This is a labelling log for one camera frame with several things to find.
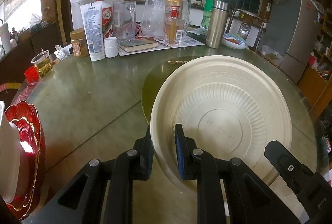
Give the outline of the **large white foam bowl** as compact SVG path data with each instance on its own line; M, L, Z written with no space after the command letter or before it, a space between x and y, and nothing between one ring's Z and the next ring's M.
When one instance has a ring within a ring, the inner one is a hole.
M15 198L20 168L20 135L17 126L5 116L4 101L0 106L0 193L6 203L11 203Z

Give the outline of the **large cream plastic bowl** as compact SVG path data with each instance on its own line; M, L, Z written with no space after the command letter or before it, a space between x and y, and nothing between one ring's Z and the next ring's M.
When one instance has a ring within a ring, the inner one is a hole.
M175 125L212 156L240 158L270 185L278 173L264 155L274 140L292 143L292 122L275 82L258 67L225 55L193 59L162 84L153 104L150 133L157 161L181 192L196 197L196 182L181 179Z

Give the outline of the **large red scalloped plate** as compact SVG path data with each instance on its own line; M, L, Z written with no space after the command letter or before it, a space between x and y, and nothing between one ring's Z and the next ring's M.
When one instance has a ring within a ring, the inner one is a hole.
M25 192L7 203L7 207L16 219L26 219L40 202L42 186L46 172L46 144L42 123L34 104L25 100L9 106L5 111L9 122L18 128L20 141L25 145L28 159L29 176Z

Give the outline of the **round yellow green placemat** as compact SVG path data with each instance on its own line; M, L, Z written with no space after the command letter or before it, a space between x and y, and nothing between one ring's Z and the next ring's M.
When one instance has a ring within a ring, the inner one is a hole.
M169 59L158 64L146 77L142 88L142 110L147 122L150 122L153 103L165 80L181 65L198 56L183 56ZM328 169L328 157L321 143L322 126L309 101L286 74L267 60L255 55L243 60L255 65L266 73L280 88L290 111L292 127L297 135L292 142L292 153L300 162L313 171L325 173Z

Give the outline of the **red cigarette box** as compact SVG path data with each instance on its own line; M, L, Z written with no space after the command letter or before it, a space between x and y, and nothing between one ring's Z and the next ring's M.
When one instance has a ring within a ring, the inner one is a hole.
M39 73L34 66L29 67L25 72L24 76L30 84L33 82L38 82L40 80Z

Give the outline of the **plastic cup of tea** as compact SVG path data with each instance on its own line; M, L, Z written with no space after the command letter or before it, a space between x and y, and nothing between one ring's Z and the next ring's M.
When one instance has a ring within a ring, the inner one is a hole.
M52 59L50 57L50 51L45 50L37 54L32 60L31 64L34 66L38 75L42 79L52 69Z

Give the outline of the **small dish of food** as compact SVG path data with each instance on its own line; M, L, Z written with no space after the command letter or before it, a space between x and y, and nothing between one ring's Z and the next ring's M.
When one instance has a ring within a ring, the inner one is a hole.
M226 47L236 50L243 50L248 48L248 44L244 40L228 33L224 33L222 38L222 44Z

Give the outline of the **small white pill bottle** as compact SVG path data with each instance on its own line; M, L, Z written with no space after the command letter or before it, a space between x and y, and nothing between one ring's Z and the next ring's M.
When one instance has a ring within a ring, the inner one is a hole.
M118 55L118 40L116 37L104 39L105 57L114 58Z

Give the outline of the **brown book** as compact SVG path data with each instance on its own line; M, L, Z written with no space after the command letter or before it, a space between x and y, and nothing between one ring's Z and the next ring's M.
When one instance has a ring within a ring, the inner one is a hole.
M122 41L119 47L127 53L139 52L142 50L157 48L158 43L150 39L138 39L130 41Z

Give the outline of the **amber sauce bottle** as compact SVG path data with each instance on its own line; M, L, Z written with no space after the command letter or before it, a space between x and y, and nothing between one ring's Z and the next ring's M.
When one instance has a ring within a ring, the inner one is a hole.
M182 0L165 0L163 41L169 45L176 45L182 41L185 23L182 10Z

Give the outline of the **white lotion tube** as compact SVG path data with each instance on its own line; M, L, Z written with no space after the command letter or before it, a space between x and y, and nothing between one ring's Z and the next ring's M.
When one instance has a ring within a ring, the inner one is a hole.
M102 2L81 5L81 16L91 61L105 58L102 25Z

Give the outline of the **clear plastic bag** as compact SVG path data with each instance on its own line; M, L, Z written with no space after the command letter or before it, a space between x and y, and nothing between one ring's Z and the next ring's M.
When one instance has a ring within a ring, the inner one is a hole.
M141 21L145 36L162 39L164 33L164 12L166 0L146 0Z

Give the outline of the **red cap liquor bottle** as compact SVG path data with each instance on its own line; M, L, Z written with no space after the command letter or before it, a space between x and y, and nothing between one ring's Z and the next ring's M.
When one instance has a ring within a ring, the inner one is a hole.
M103 36L104 39L112 36L112 17L113 17L113 6L112 1L109 0L95 0L102 2L102 25L103 25Z

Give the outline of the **clear glass pitcher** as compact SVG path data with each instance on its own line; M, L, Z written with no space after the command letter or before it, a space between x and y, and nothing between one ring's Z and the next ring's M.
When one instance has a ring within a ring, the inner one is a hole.
M134 0L113 2L113 36L118 41L133 40L136 35L136 2Z

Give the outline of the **green soda bottle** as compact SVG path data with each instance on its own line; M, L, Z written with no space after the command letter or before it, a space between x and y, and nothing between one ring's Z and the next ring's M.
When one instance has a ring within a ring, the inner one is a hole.
M201 21L201 27L205 28L206 30L209 27L210 17L211 17L211 14L212 14L212 7L213 7L213 4L214 4L215 1L218 1L218 0L205 0L203 18L202 18L202 21Z

